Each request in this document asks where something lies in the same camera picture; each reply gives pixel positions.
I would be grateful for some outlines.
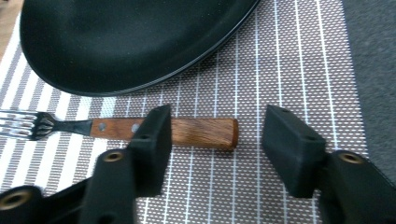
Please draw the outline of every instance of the metal fork with wooden handle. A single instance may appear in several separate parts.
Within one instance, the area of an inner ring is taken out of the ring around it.
[[[130,141],[144,119],[88,119],[59,121],[46,112],[0,110],[0,136],[31,141],[54,132]],[[190,147],[235,148],[236,119],[172,119],[172,142]]]

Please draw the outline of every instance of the brown wooden handle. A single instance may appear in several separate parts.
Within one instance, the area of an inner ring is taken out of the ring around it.
[[[93,119],[90,136],[130,141],[134,124],[144,119]],[[236,119],[172,119],[172,142],[189,147],[235,148],[238,144]]]

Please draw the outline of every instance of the woven placemat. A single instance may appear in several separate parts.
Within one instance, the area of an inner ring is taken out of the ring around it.
[[[293,111],[329,151],[366,156],[341,1],[262,1],[217,53],[182,75],[130,95],[91,98],[44,83],[27,64],[17,25],[0,65],[2,109],[58,119],[145,117],[171,104],[174,118],[237,118],[234,152],[173,147],[163,195],[138,199],[142,223],[317,223],[316,199],[289,196],[261,149],[265,107]],[[126,142],[56,133],[0,138],[0,191],[37,185],[46,195],[92,174],[96,157]]]

